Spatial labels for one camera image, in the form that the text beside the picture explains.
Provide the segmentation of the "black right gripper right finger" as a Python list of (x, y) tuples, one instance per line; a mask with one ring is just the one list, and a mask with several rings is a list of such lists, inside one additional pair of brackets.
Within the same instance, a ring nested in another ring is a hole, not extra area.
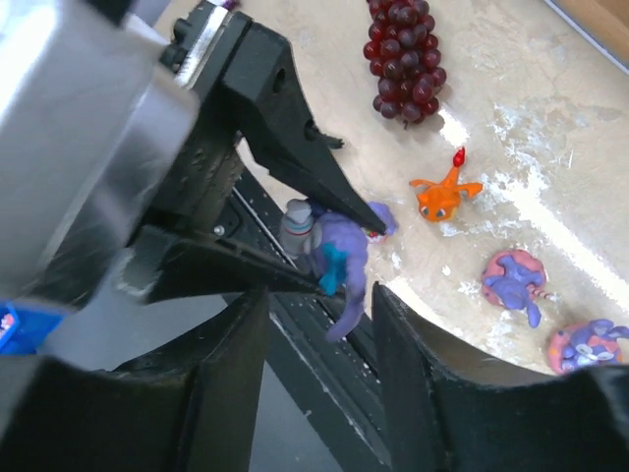
[(372, 290), (373, 334), (396, 471), (624, 471), (628, 369), (554, 377), (486, 354)]

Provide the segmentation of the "purple bunny blue bow toy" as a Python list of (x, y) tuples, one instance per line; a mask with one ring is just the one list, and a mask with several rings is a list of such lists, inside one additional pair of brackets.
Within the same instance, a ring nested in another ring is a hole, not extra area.
[(369, 206), (385, 224), (382, 235), (311, 200), (290, 200), (281, 218), (279, 242), (285, 254), (309, 266), (324, 295), (345, 291), (343, 313), (325, 335), (329, 342), (347, 336), (364, 314), (369, 243), (381, 242), (397, 230), (388, 205), (370, 202)]

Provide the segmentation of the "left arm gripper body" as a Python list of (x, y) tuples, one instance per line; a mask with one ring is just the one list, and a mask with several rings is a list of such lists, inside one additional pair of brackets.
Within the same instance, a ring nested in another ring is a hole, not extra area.
[(1, 295), (84, 305), (156, 207), (216, 217), (243, 163), (218, 80), (251, 19), (209, 2), (183, 63), (128, 2), (1, 5)]

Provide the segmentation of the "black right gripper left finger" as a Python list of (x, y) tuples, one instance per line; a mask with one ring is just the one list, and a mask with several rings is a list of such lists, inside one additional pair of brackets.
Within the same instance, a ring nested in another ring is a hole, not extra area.
[(245, 471), (265, 358), (268, 294), (117, 369), (1, 360), (5, 471)]

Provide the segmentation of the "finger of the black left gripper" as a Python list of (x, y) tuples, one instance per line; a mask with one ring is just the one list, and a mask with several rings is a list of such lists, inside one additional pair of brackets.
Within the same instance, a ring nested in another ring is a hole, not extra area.
[(228, 110), (259, 165), (276, 180), (379, 234), (385, 224), (351, 186), (328, 146), (314, 135), (290, 42), (243, 13), (243, 29), (221, 78)]
[(143, 228), (116, 274), (116, 288), (143, 304), (265, 286), (322, 296), (317, 280), (230, 238)]

